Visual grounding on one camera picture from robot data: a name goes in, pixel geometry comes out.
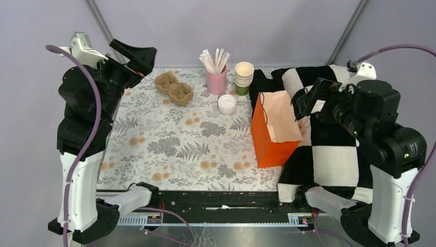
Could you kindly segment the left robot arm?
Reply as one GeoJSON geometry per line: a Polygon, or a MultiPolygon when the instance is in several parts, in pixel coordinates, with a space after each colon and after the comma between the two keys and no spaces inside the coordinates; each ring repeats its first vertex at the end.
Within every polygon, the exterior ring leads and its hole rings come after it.
{"type": "Polygon", "coordinates": [[[64,118],[57,130],[57,149],[63,170],[59,216],[51,232],[89,244],[109,235],[121,217],[143,207],[159,206],[159,189],[140,182],[111,199],[97,197],[97,180],[114,116],[126,89],[135,87],[154,68],[157,50],[112,40],[110,47],[124,55],[121,64],[79,40],[70,47],[47,45],[50,52],[68,57],[74,67],[62,78],[59,94],[65,100],[64,118]]]}

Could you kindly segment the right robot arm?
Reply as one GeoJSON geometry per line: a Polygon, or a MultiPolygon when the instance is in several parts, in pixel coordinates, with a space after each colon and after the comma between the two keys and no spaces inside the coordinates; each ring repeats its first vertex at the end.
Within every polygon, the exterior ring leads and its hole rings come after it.
{"type": "Polygon", "coordinates": [[[411,188],[424,170],[427,144],[417,130],[396,123],[400,98],[385,81],[342,84],[318,78],[311,89],[301,89],[291,99],[297,119],[324,101],[316,117],[339,124],[359,142],[373,179],[370,204],[347,200],[314,183],[297,188],[296,208],[329,214],[363,246],[409,245],[420,238],[410,223],[411,188]]]}

